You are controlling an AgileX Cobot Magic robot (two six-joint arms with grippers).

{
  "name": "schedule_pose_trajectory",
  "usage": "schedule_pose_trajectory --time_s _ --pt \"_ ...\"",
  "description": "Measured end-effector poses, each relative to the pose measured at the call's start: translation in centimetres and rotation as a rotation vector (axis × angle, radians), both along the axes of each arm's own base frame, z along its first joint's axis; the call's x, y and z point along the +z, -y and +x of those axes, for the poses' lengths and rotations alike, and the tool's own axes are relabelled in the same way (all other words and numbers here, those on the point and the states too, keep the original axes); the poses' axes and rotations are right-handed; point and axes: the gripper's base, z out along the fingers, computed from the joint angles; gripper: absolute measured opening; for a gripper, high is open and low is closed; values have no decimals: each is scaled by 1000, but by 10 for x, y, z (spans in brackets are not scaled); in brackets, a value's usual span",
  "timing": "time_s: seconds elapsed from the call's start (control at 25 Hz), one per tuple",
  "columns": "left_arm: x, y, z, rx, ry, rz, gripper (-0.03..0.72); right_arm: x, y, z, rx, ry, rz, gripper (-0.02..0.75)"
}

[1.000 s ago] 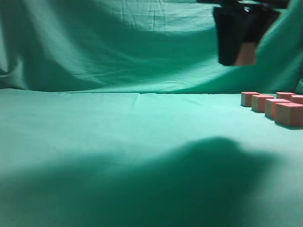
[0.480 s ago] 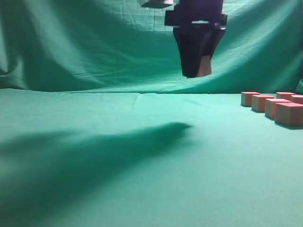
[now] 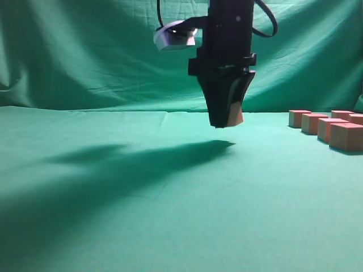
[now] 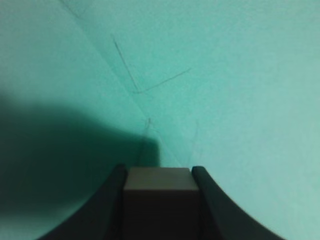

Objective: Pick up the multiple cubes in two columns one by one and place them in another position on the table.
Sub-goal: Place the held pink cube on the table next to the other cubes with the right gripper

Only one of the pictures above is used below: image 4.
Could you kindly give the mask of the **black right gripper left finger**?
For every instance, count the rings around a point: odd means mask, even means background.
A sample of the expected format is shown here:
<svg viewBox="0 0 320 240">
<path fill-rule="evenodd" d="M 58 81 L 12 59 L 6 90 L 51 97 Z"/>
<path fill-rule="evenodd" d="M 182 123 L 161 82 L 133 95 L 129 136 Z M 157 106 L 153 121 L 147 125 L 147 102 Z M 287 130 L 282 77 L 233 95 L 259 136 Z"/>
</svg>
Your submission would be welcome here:
<svg viewBox="0 0 320 240">
<path fill-rule="evenodd" d="M 126 166 L 116 165 L 105 182 L 79 210 L 40 239 L 120 240 L 123 188 L 127 177 Z"/>
</svg>

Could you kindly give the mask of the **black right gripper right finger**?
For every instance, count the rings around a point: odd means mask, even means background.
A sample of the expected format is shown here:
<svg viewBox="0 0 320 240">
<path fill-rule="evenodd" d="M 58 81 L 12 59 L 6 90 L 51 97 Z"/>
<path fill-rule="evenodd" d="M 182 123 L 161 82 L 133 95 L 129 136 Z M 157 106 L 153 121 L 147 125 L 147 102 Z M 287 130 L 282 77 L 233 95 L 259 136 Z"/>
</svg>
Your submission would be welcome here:
<svg viewBox="0 0 320 240">
<path fill-rule="evenodd" d="M 207 169 L 194 166 L 199 189 L 199 240 L 281 240 L 239 207 L 215 182 Z"/>
</svg>

